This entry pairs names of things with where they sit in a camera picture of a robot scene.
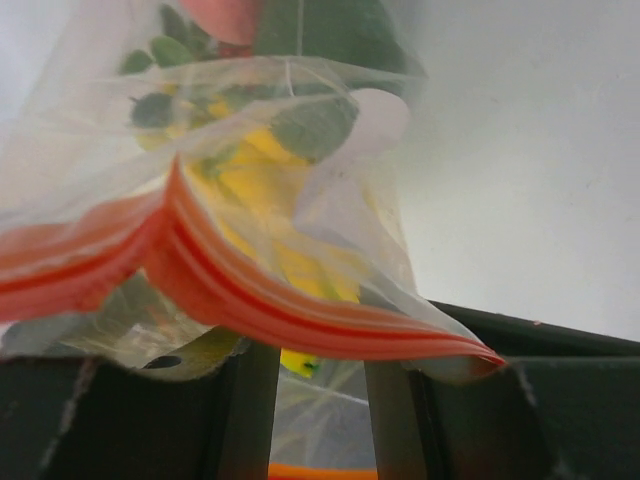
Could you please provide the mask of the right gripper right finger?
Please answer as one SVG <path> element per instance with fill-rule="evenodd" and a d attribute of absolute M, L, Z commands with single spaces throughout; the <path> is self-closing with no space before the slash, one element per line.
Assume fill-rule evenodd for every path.
<path fill-rule="evenodd" d="M 445 384 L 398 362 L 365 367 L 382 479 L 635 479 L 639 346 L 457 306 L 445 312 L 505 368 Z"/>

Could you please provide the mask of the yellow fake bananas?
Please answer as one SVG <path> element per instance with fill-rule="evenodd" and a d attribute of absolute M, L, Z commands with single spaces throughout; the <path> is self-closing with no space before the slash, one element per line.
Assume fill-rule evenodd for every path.
<path fill-rule="evenodd" d="M 207 197 L 209 200 L 246 208 L 252 226 L 265 232 L 276 232 L 285 227 L 290 229 L 294 203 L 301 188 L 291 179 L 280 178 L 280 174 L 287 169 L 308 170 L 315 163 L 293 155 L 276 155 L 272 149 L 261 149 L 258 135 L 265 134 L 267 128 L 254 130 L 238 146 L 198 160 L 189 172 L 198 179 L 198 185 L 206 187 L 207 194 L 211 194 Z M 234 230 L 226 220 L 219 221 L 219 228 L 238 250 L 253 260 L 257 258 L 248 237 Z M 281 242 L 273 240 L 269 245 L 275 255 L 272 266 L 294 287 L 321 299 L 359 302 L 359 287 L 353 282 L 329 272 L 318 261 Z M 281 365 L 305 378 L 314 375 L 319 361 L 308 353 L 281 350 Z"/>

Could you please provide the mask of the clear zip top bag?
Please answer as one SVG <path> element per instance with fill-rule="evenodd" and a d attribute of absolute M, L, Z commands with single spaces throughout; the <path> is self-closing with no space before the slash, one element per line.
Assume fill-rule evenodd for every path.
<path fill-rule="evenodd" d="M 218 479 L 370 479 L 272 463 L 278 366 L 402 361 L 469 382 L 503 359 L 416 291 L 397 145 L 426 80 L 420 1 L 43 1 L 66 14 L 1 144 L 1 319 L 188 385 L 265 354 Z"/>

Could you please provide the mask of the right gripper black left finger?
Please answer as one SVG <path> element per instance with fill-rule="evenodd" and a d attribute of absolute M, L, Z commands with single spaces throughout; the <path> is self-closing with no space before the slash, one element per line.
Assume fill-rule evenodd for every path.
<path fill-rule="evenodd" d="M 1 364 L 5 479 L 264 479 L 277 350 L 168 382 L 96 357 Z"/>

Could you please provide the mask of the green fake pepper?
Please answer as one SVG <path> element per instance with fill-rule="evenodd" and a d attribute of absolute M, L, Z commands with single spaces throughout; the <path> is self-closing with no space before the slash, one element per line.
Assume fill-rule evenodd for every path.
<path fill-rule="evenodd" d="M 320 57 L 397 74 L 424 72 L 380 1 L 266 1 L 253 53 Z"/>

